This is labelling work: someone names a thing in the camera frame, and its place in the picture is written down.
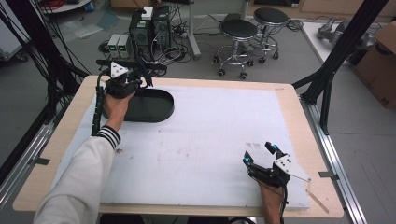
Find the black tray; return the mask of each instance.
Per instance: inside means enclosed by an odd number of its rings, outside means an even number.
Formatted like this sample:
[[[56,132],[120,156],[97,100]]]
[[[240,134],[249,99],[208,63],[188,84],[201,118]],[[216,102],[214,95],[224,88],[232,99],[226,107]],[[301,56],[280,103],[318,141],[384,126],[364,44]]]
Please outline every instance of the black tray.
[[[143,89],[137,91],[129,101],[124,121],[161,122],[171,117],[174,109],[174,98],[169,92]]]

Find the brown box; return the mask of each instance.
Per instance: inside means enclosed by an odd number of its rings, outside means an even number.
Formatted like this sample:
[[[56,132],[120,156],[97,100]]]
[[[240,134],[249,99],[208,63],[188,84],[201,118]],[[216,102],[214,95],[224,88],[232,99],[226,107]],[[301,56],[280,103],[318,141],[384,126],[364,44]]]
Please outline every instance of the brown box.
[[[396,21],[375,33],[377,43],[354,72],[386,108],[396,108]]]
[[[111,0],[112,7],[143,8],[153,7],[155,3],[155,0]]]

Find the wooden table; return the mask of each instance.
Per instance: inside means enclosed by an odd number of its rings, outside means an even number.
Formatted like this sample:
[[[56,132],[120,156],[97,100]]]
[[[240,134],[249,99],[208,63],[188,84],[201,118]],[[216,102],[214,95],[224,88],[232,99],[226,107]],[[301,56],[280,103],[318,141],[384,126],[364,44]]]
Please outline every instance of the wooden table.
[[[48,165],[37,164],[28,176],[17,196],[13,207],[17,211],[35,211],[39,202],[49,191],[57,172],[58,165],[68,145],[72,141],[78,125],[95,95],[97,76],[86,77],[64,117],[49,140],[41,158],[49,159]],[[318,145],[312,134],[304,111],[294,88],[289,84],[235,82],[197,79],[154,78],[157,86],[236,88],[266,90],[276,93],[283,118],[288,127],[290,141],[298,162],[310,175],[311,183],[305,184],[310,202],[309,209],[286,210],[285,217],[341,217],[344,210],[330,178],[321,178],[318,172],[327,168],[319,153]],[[158,204],[106,204],[102,203],[103,213],[134,213],[162,215],[261,217],[260,207],[227,206],[180,206]]]

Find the human hand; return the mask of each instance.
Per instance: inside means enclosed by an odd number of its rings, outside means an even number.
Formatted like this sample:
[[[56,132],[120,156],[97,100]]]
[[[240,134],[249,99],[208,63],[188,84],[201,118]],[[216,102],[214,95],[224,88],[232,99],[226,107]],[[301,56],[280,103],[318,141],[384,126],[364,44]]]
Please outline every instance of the human hand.
[[[266,224],[280,224],[280,206],[283,201],[283,190],[257,181],[262,194],[262,208]]]
[[[128,110],[128,102],[133,96],[134,93],[131,93],[122,99],[114,98],[110,94],[107,94],[105,97],[104,108],[108,115],[106,125],[113,128],[116,132],[118,132],[120,129],[126,111]]]

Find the floor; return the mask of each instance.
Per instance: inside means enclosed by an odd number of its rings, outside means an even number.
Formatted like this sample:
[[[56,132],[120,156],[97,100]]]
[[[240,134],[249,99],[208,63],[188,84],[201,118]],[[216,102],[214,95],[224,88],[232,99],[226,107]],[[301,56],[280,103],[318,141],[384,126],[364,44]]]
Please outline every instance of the floor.
[[[106,5],[97,7],[94,12],[76,9],[69,13],[56,15],[59,23],[80,21],[82,25],[100,24],[104,30],[85,39],[75,38],[67,41],[67,46],[78,56],[91,74],[100,73],[97,59],[104,59],[98,46],[108,40],[112,34],[123,34],[129,26],[128,14],[111,13]],[[195,37],[202,52],[199,60],[172,63],[163,78],[198,78],[216,80],[241,80],[240,70],[226,67],[226,75],[218,76],[218,65],[213,63],[213,55],[224,43],[231,43],[219,33],[218,24],[210,17],[196,19]],[[287,28],[275,35],[280,44],[279,59],[267,59],[264,64],[257,62],[259,52],[252,52],[255,65],[247,68],[251,82],[293,83],[312,73],[321,66],[321,59],[311,47],[303,32],[293,32]],[[60,45],[59,39],[54,42]],[[4,162],[12,149],[34,121],[46,103],[46,82],[32,61],[26,63],[11,60],[0,67],[0,120],[5,128],[0,130],[0,164]],[[297,89],[303,93],[306,86]],[[337,153],[346,170],[347,177],[358,198],[367,223],[396,223],[396,110],[384,108],[353,74],[352,66],[342,66],[338,70],[332,87],[332,100],[329,116],[329,132]],[[12,201],[21,187],[15,185],[15,191],[0,211],[1,223],[31,223],[33,213],[22,213],[12,209]],[[153,223],[173,223],[176,217],[154,216]],[[186,217],[180,217],[175,223],[186,223]],[[292,218],[286,217],[286,223],[351,223],[347,214],[342,218]]]

